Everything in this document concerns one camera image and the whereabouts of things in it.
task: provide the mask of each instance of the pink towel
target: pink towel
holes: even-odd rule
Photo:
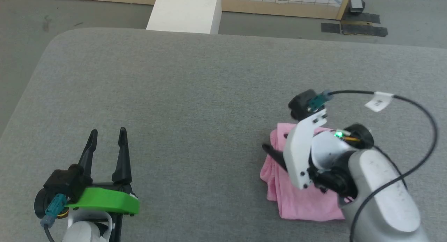
[[[270,134],[270,142],[276,150],[283,150],[288,134],[295,124],[279,123]],[[316,133],[325,129],[319,128]],[[261,179],[267,183],[267,199],[278,201],[279,215],[284,219],[328,221],[344,219],[338,208],[337,194],[328,191],[323,194],[314,185],[299,190],[292,185],[287,172],[269,155],[261,169]]]

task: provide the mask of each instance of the black cable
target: black cable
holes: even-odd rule
[[[50,230],[48,229],[47,224],[43,225],[43,229],[45,230],[45,234],[46,234],[46,237],[48,238],[48,240],[50,242],[54,242],[54,239],[53,239],[53,237],[51,237],[51,233],[50,233]]]
[[[374,92],[372,92],[372,91],[362,91],[362,90],[340,90],[340,91],[329,92],[329,95],[334,95],[334,94],[374,94]],[[401,100],[401,101],[408,102],[408,103],[412,104],[413,106],[417,107],[419,110],[421,110],[427,116],[427,118],[429,119],[429,121],[431,123],[431,126],[433,127],[433,141],[431,143],[431,146],[430,146],[428,152],[425,154],[423,159],[420,160],[420,162],[418,164],[416,164],[414,167],[412,167],[409,171],[405,172],[404,174],[398,176],[397,178],[395,178],[395,179],[391,180],[390,182],[385,183],[381,187],[377,188],[369,196],[367,196],[367,198],[365,198],[363,203],[359,206],[359,209],[357,210],[357,212],[354,215],[354,218],[352,220],[351,231],[350,231],[350,235],[349,235],[349,241],[350,242],[353,242],[353,240],[354,240],[354,231],[356,229],[357,221],[359,220],[360,213],[365,208],[366,204],[377,193],[381,192],[386,187],[388,187],[390,185],[393,185],[394,183],[399,182],[400,180],[404,179],[405,177],[407,177],[408,175],[412,174],[417,169],[419,169],[423,164],[425,164],[427,162],[428,158],[433,153],[433,151],[436,148],[436,145],[438,143],[438,137],[439,137],[438,125],[436,124],[436,121],[435,121],[434,117],[431,115],[431,113],[428,110],[426,110],[426,108],[424,108],[421,104],[419,104],[419,103],[417,103],[417,102],[415,102],[415,101],[413,101],[411,99],[408,99],[406,97],[399,96],[399,95],[393,95],[393,98],[396,98],[398,100]]]
[[[397,165],[394,163],[393,160],[391,160],[391,157],[388,156],[388,154],[385,153],[385,151],[383,151],[381,148],[379,148],[377,145],[374,145],[374,148],[379,151],[380,153],[382,153],[383,156],[385,156],[385,158],[391,163],[391,165],[394,167],[394,169],[397,170],[397,172],[399,173],[399,176],[402,175],[402,172],[399,170],[399,168],[397,167]],[[405,182],[405,179],[402,178],[402,183],[404,183],[405,189],[408,190],[407,187],[407,183]]]

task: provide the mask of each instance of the gray table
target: gray table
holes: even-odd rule
[[[447,51],[407,46],[197,35],[137,29],[79,29],[45,50],[0,139],[1,241],[46,241],[32,203],[50,173],[77,162],[99,130],[93,177],[108,181],[118,132],[129,135],[140,215],[125,218],[123,242],[345,242],[343,221],[286,221],[266,200],[261,143],[287,103],[313,88],[392,92],[426,105],[446,127]],[[409,169],[431,132],[415,108],[381,113],[368,96],[337,96],[329,127],[369,126]],[[447,146],[408,178],[433,241],[445,241]],[[56,240],[66,221],[51,229]]]

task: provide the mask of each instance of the gray floor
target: gray floor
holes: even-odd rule
[[[243,13],[223,13],[219,33],[447,48],[447,0],[365,1],[387,37],[328,34],[320,32],[324,20]],[[151,11],[127,3],[0,0],[0,135],[52,38],[83,27],[145,28]]]

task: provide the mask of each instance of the white cable label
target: white cable label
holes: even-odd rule
[[[374,92],[374,97],[367,104],[365,104],[365,107],[373,110],[374,112],[382,111],[391,103],[393,95],[394,94],[384,92]]]

